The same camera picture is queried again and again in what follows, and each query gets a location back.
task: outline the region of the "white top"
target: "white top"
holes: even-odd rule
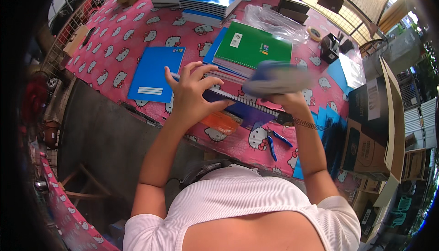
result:
[[[188,227],[216,219],[274,211],[295,211],[314,226],[326,251],[357,250],[360,225],[341,196],[311,204],[294,184],[277,177],[261,177],[233,165],[211,171],[181,191],[162,219],[141,214],[125,224],[124,251],[181,251]]]

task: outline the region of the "tape roll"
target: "tape roll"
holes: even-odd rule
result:
[[[320,42],[322,41],[322,34],[314,27],[309,26],[308,27],[308,34],[310,34],[310,37],[312,40]]]

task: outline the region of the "woman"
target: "woman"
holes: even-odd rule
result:
[[[165,78],[175,93],[173,111],[140,170],[131,218],[125,225],[124,251],[357,250],[358,218],[326,170],[317,131],[301,126],[296,132],[308,197],[287,180],[261,177],[236,165],[211,171],[186,187],[166,213],[164,189],[180,139],[205,116],[233,104],[230,100],[209,103],[202,97],[205,89],[223,84],[219,78],[201,79],[217,69],[191,62],[176,82],[165,67]],[[270,100],[313,122],[301,94]]]

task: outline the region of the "blue-handled pliers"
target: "blue-handled pliers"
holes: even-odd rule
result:
[[[268,135],[267,135],[267,139],[268,139],[268,144],[270,145],[271,156],[273,157],[274,161],[277,161],[276,153],[274,152],[273,138],[271,137],[273,135],[276,138],[283,141],[284,143],[286,143],[290,147],[293,147],[293,144],[291,144],[286,138],[282,137],[280,134],[276,133],[275,131],[269,130]]]

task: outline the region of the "woman's hand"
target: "woman's hand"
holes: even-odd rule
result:
[[[201,79],[205,73],[217,69],[218,67],[214,65],[202,66],[201,61],[191,62],[183,67],[180,80],[177,82],[172,77],[169,67],[165,67],[166,81],[174,91],[173,110],[169,119],[178,120],[176,125],[184,132],[209,114],[224,110],[227,106],[234,104],[231,100],[218,100],[210,103],[202,96],[203,92],[212,85],[224,84],[216,77]]]
[[[310,112],[301,92],[276,94],[272,95],[269,100],[275,104],[282,105],[283,109],[294,117],[307,115]]]

